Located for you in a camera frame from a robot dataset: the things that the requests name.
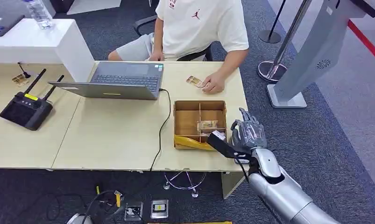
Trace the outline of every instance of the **laptop keyboard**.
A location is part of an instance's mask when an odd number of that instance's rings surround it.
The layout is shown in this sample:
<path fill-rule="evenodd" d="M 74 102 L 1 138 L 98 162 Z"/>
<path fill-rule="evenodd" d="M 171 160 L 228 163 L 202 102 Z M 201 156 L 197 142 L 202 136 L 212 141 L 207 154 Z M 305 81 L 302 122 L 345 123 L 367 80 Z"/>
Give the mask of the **laptop keyboard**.
<path fill-rule="evenodd" d="M 96 83 L 109 83 L 109 84 L 122 84 L 122 85 L 145 85 L 151 92 L 156 92 L 157 84 L 158 84 L 158 77 L 99 75 L 93 81 Z"/>

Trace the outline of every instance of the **black remote controller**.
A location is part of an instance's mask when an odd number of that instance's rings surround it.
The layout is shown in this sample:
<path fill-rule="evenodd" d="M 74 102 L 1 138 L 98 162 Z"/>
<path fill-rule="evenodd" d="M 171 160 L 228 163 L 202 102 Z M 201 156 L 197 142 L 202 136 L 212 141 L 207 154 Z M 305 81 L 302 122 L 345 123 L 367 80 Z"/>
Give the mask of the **black remote controller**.
<path fill-rule="evenodd" d="M 6 34 L 11 28 L 13 28 L 19 21 L 21 21 L 25 15 L 9 16 L 0 20 L 0 36 Z"/>
<path fill-rule="evenodd" d="M 31 131 L 36 131 L 53 109 L 53 106 L 47 102 L 47 99 L 54 91 L 55 86 L 42 99 L 29 95 L 29 91 L 45 72 L 46 69 L 43 69 L 25 92 L 17 93 L 0 113 L 0 117 Z"/>

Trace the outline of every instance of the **small card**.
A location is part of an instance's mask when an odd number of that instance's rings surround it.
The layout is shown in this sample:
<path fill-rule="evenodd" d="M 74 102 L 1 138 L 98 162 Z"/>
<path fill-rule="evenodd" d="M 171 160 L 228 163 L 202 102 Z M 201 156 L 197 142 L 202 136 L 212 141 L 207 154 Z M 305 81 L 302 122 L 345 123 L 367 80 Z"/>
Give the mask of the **small card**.
<path fill-rule="evenodd" d="M 203 129 L 206 129 L 206 131 L 212 132 L 211 129 L 218 128 L 218 120 L 202 120 L 201 123 L 197 121 L 197 132 L 198 134 L 203 134 Z"/>
<path fill-rule="evenodd" d="M 196 78 L 194 76 L 190 76 L 187 80 L 187 83 L 190 83 L 198 88 L 202 88 L 202 81 L 199 78 Z"/>
<path fill-rule="evenodd" d="M 29 82 L 23 74 L 19 74 L 11 79 L 18 87 L 21 87 Z"/>

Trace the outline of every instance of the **floor socket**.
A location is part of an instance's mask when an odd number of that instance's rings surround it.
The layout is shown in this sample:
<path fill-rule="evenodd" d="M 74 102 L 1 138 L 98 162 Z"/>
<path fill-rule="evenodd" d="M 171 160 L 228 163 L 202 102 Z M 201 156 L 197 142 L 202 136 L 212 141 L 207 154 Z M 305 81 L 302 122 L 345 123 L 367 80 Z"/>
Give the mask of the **floor socket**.
<path fill-rule="evenodd" d="M 142 212 L 143 212 L 143 202 L 127 203 L 124 220 L 125 221 L 140 221 L 142 217 Z"/>
<path fill-rule="evenodd" d="M 151 218 L 168 218 L 168 199 L 151 202 Z"/>

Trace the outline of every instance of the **man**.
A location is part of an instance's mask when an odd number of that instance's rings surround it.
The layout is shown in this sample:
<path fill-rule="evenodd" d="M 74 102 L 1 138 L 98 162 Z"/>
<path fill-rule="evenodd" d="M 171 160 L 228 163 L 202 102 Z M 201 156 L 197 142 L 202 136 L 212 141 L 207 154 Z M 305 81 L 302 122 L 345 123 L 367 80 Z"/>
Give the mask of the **man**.
<path fill-rule="evenodd" d="M 160 0 L 155 31 L 109 54 L 109 60 L 177 60 L 220 41 L 227 51 L 221 68 L 203 81 L 203 91 L 224 90 L 225 80 L 248 54 L 241 0 Z"/>

